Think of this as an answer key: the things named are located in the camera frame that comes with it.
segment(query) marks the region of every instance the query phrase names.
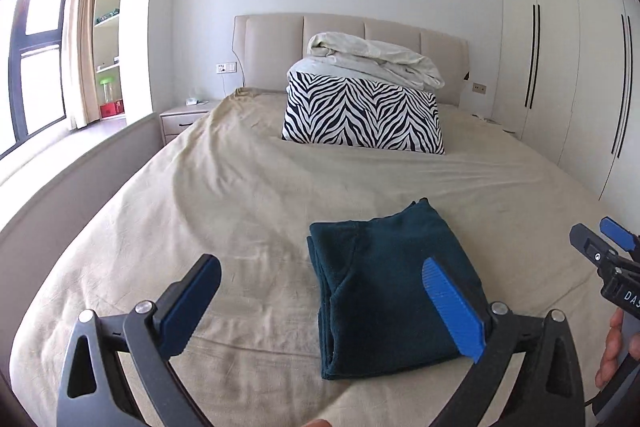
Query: zebra print pillow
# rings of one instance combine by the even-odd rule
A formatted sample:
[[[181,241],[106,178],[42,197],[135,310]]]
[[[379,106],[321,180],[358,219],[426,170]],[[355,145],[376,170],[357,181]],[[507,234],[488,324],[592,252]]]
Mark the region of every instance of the zebra print pillow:
[[[292,71],[282,139],[444,154],[432,92]]]

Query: closet door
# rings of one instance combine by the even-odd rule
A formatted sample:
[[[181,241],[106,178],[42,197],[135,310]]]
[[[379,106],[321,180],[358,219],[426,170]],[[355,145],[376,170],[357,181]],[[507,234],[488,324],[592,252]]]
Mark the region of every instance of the closet door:
[[[492,118],[522,137],[532,69],[534,6],[537,0],[504,0],[502,53]]]
[[[638,0],[624,0],[624,3],[628,17],[627,35],[630,36],[627,45],[632,57],[627,87],[630,105],[602,200],[623,226],[640,233],[640,3]]]
[[[574,110],[559,166],[598,197],[619,140],[625,37],[622,0],[579,0],[580,65]]]
[[[537,70],[534,69],[522,141],[557,164],[574,104],[580,12],[578,0],[538,0],[538,6]]]

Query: metal screw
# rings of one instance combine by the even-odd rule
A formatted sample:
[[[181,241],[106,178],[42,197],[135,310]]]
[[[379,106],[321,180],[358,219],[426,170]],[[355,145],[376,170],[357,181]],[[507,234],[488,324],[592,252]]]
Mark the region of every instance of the metal screw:
[[[89,322],[92,318],[94,318],[93,310],[84,310],[81,314],[78,315],[78,320],[82,323]]]
[[[145,313],[148,313],[149,311],[151,311],[151,309],[153,309],[154,304],[151,301],[141,301],[138,304],[136,304],[136,313],[139,313],[140,315],[143,315]]]
[[[504,302],[494,302],[491,305],[491,311],[495,315],[506,315],[509,313],[509,307]]]
[[[551,318],[556,322],[564,322],[566,317],[560,310],[553,310],[551,312]]]

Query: nightstand drawer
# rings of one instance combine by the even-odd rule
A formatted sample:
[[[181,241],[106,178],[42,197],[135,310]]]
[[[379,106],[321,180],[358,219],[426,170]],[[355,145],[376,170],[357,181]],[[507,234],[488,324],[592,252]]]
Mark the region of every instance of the nightstand drawer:
[[[196,120],[199,120],[206,113],[193,112],[191,114],[176,114],[173,116],[162,117],[162,129],[164,134],[180,134],[182,131],[186,131]]]

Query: curtain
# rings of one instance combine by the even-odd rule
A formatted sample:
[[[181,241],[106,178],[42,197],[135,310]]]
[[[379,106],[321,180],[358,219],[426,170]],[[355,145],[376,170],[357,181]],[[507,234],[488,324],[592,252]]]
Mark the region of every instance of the curtain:
[[[62,91],[70,129],[100,120],[94,69],[95,0],[66,0],[62,27]]]

